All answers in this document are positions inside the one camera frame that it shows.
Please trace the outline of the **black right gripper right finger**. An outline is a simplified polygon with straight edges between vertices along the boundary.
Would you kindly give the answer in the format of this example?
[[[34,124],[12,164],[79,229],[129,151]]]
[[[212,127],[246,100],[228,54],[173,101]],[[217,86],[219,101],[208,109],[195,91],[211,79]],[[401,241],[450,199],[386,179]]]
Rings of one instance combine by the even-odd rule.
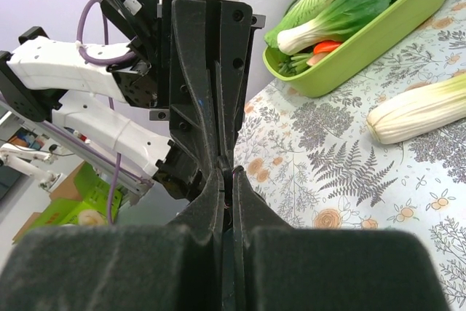
[[[393,229],[295,229],[232,175],[238,310],[447,310],[427,249]]]

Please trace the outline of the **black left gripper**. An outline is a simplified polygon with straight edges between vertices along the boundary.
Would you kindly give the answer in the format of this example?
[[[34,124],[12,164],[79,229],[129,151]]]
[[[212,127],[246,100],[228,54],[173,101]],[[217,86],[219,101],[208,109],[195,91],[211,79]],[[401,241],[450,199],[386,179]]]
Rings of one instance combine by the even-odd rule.
[[[130,106],[148,109],[158,122],[171,114],[172,139],[204,176],[216,168],[218,147],[218,166],[232,169],[248,83],[252,8],[226,0],[172,1],[169,112],[168,83],[159,73],[158,4],[102,0],[103,15],[130,40],[129,58],[110,63],[107,71]]]

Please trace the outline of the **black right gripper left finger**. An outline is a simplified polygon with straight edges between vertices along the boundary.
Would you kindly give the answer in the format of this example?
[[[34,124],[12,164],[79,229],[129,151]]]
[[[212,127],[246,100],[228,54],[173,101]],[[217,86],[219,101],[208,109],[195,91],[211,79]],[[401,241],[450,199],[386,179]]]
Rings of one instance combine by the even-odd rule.
[[[1,274],[3,310],[219,310],[224,183],[164,226],[41,227]]]

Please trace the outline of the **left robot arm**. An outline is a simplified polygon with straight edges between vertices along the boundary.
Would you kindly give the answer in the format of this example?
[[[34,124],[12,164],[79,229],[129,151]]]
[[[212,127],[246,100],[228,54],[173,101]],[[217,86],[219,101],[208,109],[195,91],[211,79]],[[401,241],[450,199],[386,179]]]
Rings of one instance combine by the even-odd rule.
[[[34,122],[75,130],[194,199],[232,185],[253,32],[240,0],[100,0],[119,44],[59,42],[40,27],[1,53],[1,94]]]

